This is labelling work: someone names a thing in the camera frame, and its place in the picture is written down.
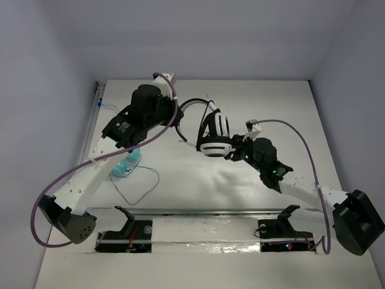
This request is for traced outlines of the black white headphones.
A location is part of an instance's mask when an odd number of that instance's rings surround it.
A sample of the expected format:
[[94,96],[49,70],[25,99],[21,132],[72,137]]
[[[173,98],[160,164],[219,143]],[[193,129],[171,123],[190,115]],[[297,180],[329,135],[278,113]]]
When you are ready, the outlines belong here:
[[203,153],[206,157],[225,157],[232,149],[229,123],[227,117],[209,99],[192,98],[180,105],[181,112],[194,105],[206,105],[196,141],[188,140],[180,128],[180,122],[175,126],[181,141],[193,147],[197,152]]

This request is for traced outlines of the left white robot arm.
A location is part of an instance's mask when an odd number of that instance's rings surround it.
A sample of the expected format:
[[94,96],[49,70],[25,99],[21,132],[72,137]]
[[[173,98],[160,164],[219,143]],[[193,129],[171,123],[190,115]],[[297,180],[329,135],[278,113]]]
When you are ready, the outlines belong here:
[[41,211],[70,244],[84,242],[97,220],[87,208],[104,179],[128,153],[155,141],[174,126],[178,113],[177,94],[168,80],[140,85],[132,93],[131,103],[104,127],[87,161],[59,176],[40,193],[30,220],[35,241],[47,248],[53,246],[37,236],[35,214]]

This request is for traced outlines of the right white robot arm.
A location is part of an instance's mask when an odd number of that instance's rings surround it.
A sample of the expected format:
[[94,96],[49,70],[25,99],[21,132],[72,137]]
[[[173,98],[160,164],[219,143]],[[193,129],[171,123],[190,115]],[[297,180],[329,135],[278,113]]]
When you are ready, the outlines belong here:
[[330,237],[348,252],[361,256],[384,233],[384,222],[367,194],[345,192],[308,182],[277,159],[277,150],[267,138],[232,137],[232,161],[245,161],[259,172],[262,183],[282,195],[310,205],[289,205],[275,219],[261,220],[262,239],[298,238],[302,232]]

